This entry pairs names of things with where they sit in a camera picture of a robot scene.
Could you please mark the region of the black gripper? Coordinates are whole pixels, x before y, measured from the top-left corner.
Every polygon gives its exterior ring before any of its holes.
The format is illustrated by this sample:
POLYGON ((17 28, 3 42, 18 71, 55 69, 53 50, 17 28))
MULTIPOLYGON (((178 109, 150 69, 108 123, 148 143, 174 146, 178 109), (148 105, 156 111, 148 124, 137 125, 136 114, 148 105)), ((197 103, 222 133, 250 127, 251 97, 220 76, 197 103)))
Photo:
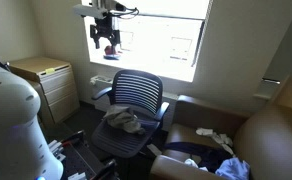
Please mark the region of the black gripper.
POLYGON ((108 15, 104 19, 95 19, 95 24, 90 26, 90 37, 93 38, 96 49, 100 48, 99 37, 111 37, 113 47, 120 44, 119 30, 115 28, 115 17, 108 15))

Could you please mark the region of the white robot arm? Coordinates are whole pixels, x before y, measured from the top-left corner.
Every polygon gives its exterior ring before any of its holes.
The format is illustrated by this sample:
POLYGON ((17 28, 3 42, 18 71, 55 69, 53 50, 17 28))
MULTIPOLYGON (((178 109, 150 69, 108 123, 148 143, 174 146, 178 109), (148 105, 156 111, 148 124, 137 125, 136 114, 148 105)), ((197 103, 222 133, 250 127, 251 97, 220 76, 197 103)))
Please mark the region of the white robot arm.
POLYGON ((61 180, 62 162, 38 122, 36 90, 0 61, 0 180, 61 180))

